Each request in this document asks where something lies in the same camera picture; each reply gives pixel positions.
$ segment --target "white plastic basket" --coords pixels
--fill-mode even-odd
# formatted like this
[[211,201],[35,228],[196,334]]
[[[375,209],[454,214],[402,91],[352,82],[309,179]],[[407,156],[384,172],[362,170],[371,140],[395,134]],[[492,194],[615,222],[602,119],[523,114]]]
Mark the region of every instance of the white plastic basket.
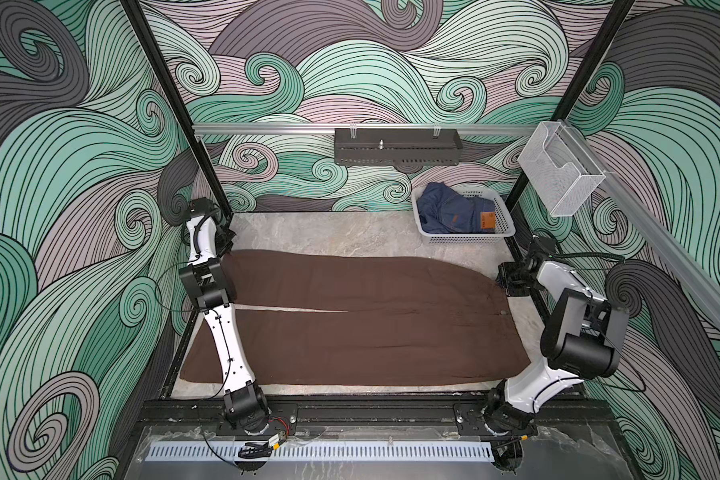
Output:
[[426,186],[413,188],[411,192],[411,202],[413,203],[413,218],[416,220],[416,227],[418,228],[418,232],[424,237],[425,243],[492,244],[503,240],[506,236],[514,235],[514,222],[501,196],[496,190],[480,184],[462,184],[455,185],[451,188],[465,197],[483,197],[494,201],[494,205],[496,206],[496,228],[494,228],[494,234],[428,234],[422,228],[422,221],[418,218],[417,200],[422,196],[424,188],[426,188]]
[[572,216],[605,179],[594,164],[583,165],[559,136],[560,122],[543,121],[518,162],[550,216]]

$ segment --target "brown pants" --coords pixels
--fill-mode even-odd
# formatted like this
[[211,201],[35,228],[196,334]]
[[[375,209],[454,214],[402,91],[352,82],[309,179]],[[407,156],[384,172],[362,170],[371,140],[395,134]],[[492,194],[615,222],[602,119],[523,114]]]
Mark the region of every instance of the brown pants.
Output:
[[[504,292],[461,266],[266,250],[234,251],[222,266],[237,303],[346,310],[238,310],[240,340],[262,385],[453,385],[514,376],[529,363]],[[206,323],[180,376],[223,380]]]

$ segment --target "vertical black pole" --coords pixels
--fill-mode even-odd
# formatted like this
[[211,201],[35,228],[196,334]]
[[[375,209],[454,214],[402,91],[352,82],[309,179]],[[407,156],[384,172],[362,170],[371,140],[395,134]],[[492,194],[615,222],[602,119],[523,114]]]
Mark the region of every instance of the vertical black pole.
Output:
[[[592,75],[597,71],[597,67],[600,66],[605,54],[608,52],[610,44],[614,41],[616,33],[619,31],[621,24],[624,23],[624,19],[630,12],[630,8],[632,8],[634,2],[635,0],[616,0],[613,6],[611,6],[608,15],[600,26],[600,30],[597,32],[597,35],[595,35],[595,38],[592,39],[584,60],[581,65],[579,65],[579,69],[576,70],[574,78],[568,84],[568,88],[557,104],[557,108],[550,119],[551,121],[565,119],[574,109],[574,105],[576,105],[576,101],[579,99],[581,92],[584,91],[586,84],[589,83],[590,78],[592,78]],[[517,181],[515,181],[512,191],[509,192],[507,200],[504,202],[509,211],[512,211],[518,204],[518,200],[527,185],[528,177],[525,176],[524,172],[520,172],[520,176]]]
[[186,109],[184,101],[181,99],[179,89],[176,87],[176,84],[173,83],[170,70],[168,70],[168,64],[160,52],[157,40],[155,40],[149,24],[146,22],[146,16],[144,15],[144,10],[141,9],[139,0],[120,0],[120,3],[123,4],[125,14],[128,15],[128,20],[134,28],[139,43],[141,43],[146,59],[149,60],[152,65],[155,76],[157,76],[157,81],[160,82],[160,86],[163,88],[163,92],[165,92],[168,105],[171,107],[171,110],[173,110],[186,140],[190,143],[192,153],[195,155],[195,159],[197,159],[202,173],[206,176],[206,180],[208,180],[208,185],[211,187],[213,196],[216,197],[216,203],[219,205],[224,216],[227,219],[231,219],[232,207],[230,206],[230,202],[224,194],[224,189],[221,186],[219,178],[216,176],[216,172],[213,170],[213,163],[208,156],[208,152],[195,138],[190,112]]

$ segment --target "patterned wallpaper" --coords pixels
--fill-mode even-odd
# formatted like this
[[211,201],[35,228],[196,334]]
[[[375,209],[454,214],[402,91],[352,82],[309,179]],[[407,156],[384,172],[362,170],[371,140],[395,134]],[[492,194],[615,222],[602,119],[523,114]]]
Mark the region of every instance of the patterned wallpaper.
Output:
[[[570,120],[720,285],[720,2],[632,12]],[[611,405],[646,477],[720,479],[720,331],[713,319],[605,192],[571,218],[549,217],[530,188],[520,205],[530,228],[552,232],[565,252],[628,258],[607,273],[582,274],[628,305],[624,354],[648,389],[592,382],[587,389]],[[607,381],[641,387],[632,366],[622,363]]]
[[0,480],[111,478],[165,378],[190,187],[154,85],[117,0],[0,0]]
[[[669,4],[658,0],[653,4]],[[195,122],[549,120],[610,1],[143,0]],[[333,139],[211,135],[240,211],[410,210],[429,181],[506,194],[526,139],[466,138],[456,168],[346,168]]]

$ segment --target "orange tag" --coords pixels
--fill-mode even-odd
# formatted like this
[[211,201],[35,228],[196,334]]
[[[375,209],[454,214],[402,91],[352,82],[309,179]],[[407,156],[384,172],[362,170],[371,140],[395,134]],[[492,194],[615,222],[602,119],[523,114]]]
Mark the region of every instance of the orange tag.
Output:
[[496,212],[480,212],[480,228],[482,230],[496,228]]

